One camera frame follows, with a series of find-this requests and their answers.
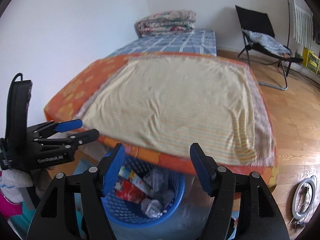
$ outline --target white wall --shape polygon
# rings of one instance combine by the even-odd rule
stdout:
[[[33,82],[28,125],[44,121],[46,103],[94,60],[135,40],[146,0],[12,0],[0,18],[0,137],[9,85]]]
[[[147,0],[150,14],[164,10],[191,9],[196,12],[196,27],[214,30],[217,47],[240,51],[244,44],[235,5],[266,12],[272,23],[276,39],[287,44],[287,0]],[[293,51],[302,47],[292,42]]]

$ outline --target pink cloth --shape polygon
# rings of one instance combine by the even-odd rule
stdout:
[[[7,201],[0,191],[0,213],[4,216],[5,219],[9,219],[15,215],[22,215],[22,203],[12,204]]]

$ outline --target towel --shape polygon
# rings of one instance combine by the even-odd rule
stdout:
[[[313,14],[304,0],[290,0],[293,38],[307,49],[312,49]]]
[[[100,133],[180,157],[198,142],[216,162],[255,161],[254,111],[245,69],[214,58],[134,58],[83,117]]]
[[[23,201],[20,187],[32,187],[33,181],[29,174],[16,169],[2,171],[0,173],[0,191],[2,195],[12,203]]]

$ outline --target folded quilt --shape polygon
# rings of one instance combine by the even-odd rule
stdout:
[[[196,13],[191,10],[174,10],[174,11],[165,11],[161,13],[156,13],[147,17],[144,17],[141,21],[154,21],[154,20],[160,20],[160,21],[175,21],[175,20],[187,20],[190,22],[196,21]]]
[[[196,13],[190,10],[177,10],[157,13],[143,18],[137,23],[141,34],[164,35],[194,31]]]
[[[250,40],[248,40],[248,42],[250,45],[258,43],[272,54],[284,58],[291,57],[291,51],[270,35],[252,32],[245,29],[242,29],[242,31],[249,37]]]

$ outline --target folding chair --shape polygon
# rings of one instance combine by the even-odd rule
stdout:
[[[275,37],[275,33],[273,31],[273,28],[272,28],[271,22],[269,20],[268,14],[260,13],[260,12],[256,12],[256,11],[252,11],[252,10],[248,10],[248,9],[244,9],[244,8],[239,7],[239,6],[236,6],[236,10],[237,10],[237,13],[238,13],[238,17],[239,17],[239,21],[240,21],[240,25],[241,25],[242,29],[249,30],[249,31],[252,31],[252,32],[265,33],[265,34],[270,35],[273,38]],[[250,61],[258,62],[258,63],[261,63],[263,65],[273,65],[275,63],[278,63],[278,67],[279,66],[282,67],[284,80],[285,80],[285,87],[276,86],[276,85],[265,83],[265,82],[259,82],[259,84],[262,85],[262,86],[276,88],[276,89],[279,89],[279,90],[287,90],[288,89],[287,76],[288,76],[290,68],[291,68],[291,63],[292,62],[301,63],[302,62],[302,58],[298,58],[298,57],[284,58],[284,57],[275,55],[275,54],[271,53],[270,51],[266,50],[259,43],[253,43],[252,44],[252,41],[250,40],[250,38],[248,37],[248,35],[246,33],[242,32],[242,35],[243,35],[243,41],[244,41],[244,49],[240,52],[240,54],[238,55],[238,58],[247,59],[248,60],[248,64],[249,64],[250,67],[251,67]],[[272,62],[272,63],[264,63],[264,62],[260,62],[260,61],[250,60],[249,50],[251,50],[251,49],[256,50],[256,51],[258,51],[260,53],[263,53],[263,54],[265,54],[267,56],[276,58],[277,61],[276,62]],[[247,53],[247,58],[242,58],[241,57],[241,55],[244,53],[244,51],[246,51],[246,53]],[[284,70],[284,66],[282,64],[283,61],[289,62],[287,72],[285,72],[285,70]]]

